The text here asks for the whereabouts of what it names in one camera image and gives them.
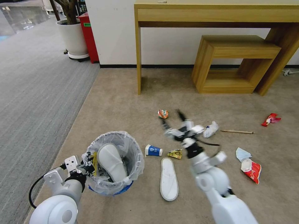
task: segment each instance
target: floor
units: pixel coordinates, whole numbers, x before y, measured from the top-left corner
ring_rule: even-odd
[[[43,0],[25,0],[25,1],[20,1],[20,2],[3,2],[3,3],[0,3],[0,6],[1,7],[4,7],[4,6],[43,7],[44,4],[43,4]]]
[[[9,26],[22,32],[0,41],[1,224],[23,223],[32,183],[52,166],[100,70],[99,64],[79,63],[63,54],[55,17],[43,14],[39,20],[30,17],[39,9],[27,14],[25,7],[18,9],[24,15],[19,17],[10,9]],[[23,29],[26,18],[32,24],[46,21]]]
[[[50,19],[42,7],[0,7],[0,41]]]
[[[261,97],[256,93],[198,94],[191,72],[143,69],[142,94],[138,96],[136,69],[100,70],[53,166],[71,155],[82,155],[97,136],[114,130],[127,131],[142,151],[152,144],[164,152],[162,157],[145,158],[144,173],[121,195],[104,197],[86,189],[80,202],[79,224],[214,223],[207,198],[195,186],[186,152],[182,160],[171,158],[178,179],[178,198],[166,202],[160,195],[161,159],[181,146],[163,135],[157,111],[169,110],[169,124],[179,128],[180,120],[175,114],[178,108],[195,124],[206,126],[215,120],[220,129],[254,131],[218,131],[206,141],[222,145],[228,157],[219,167],[259,223],[298,223],[299,75],[280,76],[267,95]],[[282,120],[261,126],[270,113],[279,114]],[[250,152],[252,160],[262,165],[259,185],[240,170],[241,164],[235,157],[237,147]],[[216,150],[205,149],[209,155]],[[49,189],[43,186],[36,204],[49,196]]]

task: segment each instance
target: trash can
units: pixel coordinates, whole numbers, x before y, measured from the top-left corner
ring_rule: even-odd
[[[113,143],[127,169],[128,176],[119,182],[112,182],[108,173],[96,161],[99,148],[107,143]],[[133,181],[143,173],[144,159],[136,140],[125,131],[108,132],[100,135],[82,155],[85,166],[93,166],[95,171],[87,174],[88,188],[102,195],[117,195],[127,191]]]
[[[91,63],[99,62],[99,55],[97,54],[97,47],[94,42],[93,31],[91,29],[88,12],[78,16],[78,18],[80,19],[80,23],[82,26],[82,31],[88,49],[90,61]]]

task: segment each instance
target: wooden desk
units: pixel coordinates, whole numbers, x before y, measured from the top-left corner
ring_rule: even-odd
[[[134,9],[138,94],[141,27],[271,28],[266,40],[281,47],[281,51],[255,89],[262,96],[299,47],[297,0],[137,0]]]

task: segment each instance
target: blue paper cup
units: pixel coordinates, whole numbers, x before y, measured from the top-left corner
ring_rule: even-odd
[[[158,147],[147,145],[145,147],[145,156],[162,156],[163,149]]]

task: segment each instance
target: black baseboard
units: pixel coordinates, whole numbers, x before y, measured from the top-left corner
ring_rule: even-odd
[[[142,68],[193,68],[194,65],[142,65]],[[211,68],[238,68],[240,65],[211,65]],[[136,68],[134,64],[100,65],[101,68]],[[299,65],[286,65],[285,68],[299,68]]]

